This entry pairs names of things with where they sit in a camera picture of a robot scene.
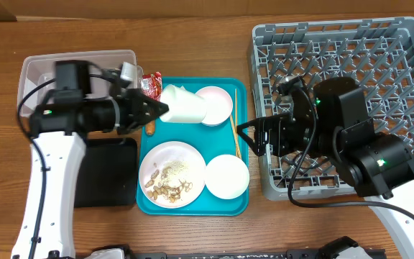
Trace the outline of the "wooden chopstick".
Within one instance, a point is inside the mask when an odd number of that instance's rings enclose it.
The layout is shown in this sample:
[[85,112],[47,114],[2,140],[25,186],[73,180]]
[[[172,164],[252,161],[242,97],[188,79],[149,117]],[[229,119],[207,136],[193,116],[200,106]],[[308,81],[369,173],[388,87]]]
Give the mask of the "wooden chopstick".
[[240,146],[239,146],[238,135],[236,133],[236,126],[234,124],[232,114],[230,114],[229,119],[230,119],[230,123],[231,123],[231,129],[232,129],[233,137],[234,137],[234,143],[235,143],[235,152],[236,152],[235,156],[238,157],[239,159],[242,159],[242,154],[241,154],[241,150],[240,150]]
[[235,89],[234,94],[234,124],[237,126],[237,88]]

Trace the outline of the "red snack wrapper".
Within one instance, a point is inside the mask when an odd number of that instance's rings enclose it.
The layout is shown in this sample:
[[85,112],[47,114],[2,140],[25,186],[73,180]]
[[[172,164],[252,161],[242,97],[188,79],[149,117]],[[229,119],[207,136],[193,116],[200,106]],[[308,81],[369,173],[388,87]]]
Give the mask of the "red snack wrapper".
[[143,75],[142,91],[146,96],[159,101],[162,93],[162,74],[157,71]]

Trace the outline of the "white paper cup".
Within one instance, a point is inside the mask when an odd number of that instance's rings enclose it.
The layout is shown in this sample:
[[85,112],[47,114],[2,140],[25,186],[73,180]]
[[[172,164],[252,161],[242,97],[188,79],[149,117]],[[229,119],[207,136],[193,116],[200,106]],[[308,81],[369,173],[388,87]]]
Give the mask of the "white paper cup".
[[166,86],[160,101],[168,105],[168,111],[160,116],[162,122],[169,123],[201,123],[207,113],[206,101],[183,87]]

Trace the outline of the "pale green bowl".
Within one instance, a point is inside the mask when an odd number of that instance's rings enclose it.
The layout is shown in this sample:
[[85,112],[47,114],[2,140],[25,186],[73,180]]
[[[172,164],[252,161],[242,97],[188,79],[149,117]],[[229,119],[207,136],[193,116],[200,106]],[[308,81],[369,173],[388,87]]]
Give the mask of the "pale green bowl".
[[217,198],[238,198],[249,186],[249,169],[234,155],[216,156],[206,166],[205,185]]

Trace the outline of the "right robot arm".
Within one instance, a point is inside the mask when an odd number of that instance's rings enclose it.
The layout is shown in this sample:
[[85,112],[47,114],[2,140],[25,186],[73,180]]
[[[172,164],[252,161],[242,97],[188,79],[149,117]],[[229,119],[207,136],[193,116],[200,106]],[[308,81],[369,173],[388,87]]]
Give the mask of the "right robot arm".
[[[362,88],[350,77],[308,88],[302,77],[294,76],[282,80],[277,92],[291,97],[293,112],[256,118],[238,125],[236,133],[257,156],[267,146],[277,157],[300,153],[287,188],[290,202],[310,209],[366,206],[383,223],[400,255],[414,258],[414,154],[397,135],[375,131]],[[293,186],[307,157],[328,158],[361,201],[296,200]]]

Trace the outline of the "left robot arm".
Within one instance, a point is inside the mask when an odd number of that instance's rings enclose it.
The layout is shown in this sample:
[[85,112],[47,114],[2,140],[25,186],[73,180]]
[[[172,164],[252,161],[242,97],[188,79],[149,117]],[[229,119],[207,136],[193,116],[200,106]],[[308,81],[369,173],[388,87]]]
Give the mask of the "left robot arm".
[[29,116],[17,124],[30,143],[31,176],[22,227],[12,258],[74,258],[73,211],[81,163],[90,132],[129,134],[167,113],[169,107],[146,96],[123,71],[98,69],[88,60],[55,62],[55,76],[35,87],[24,103],[51,83]]

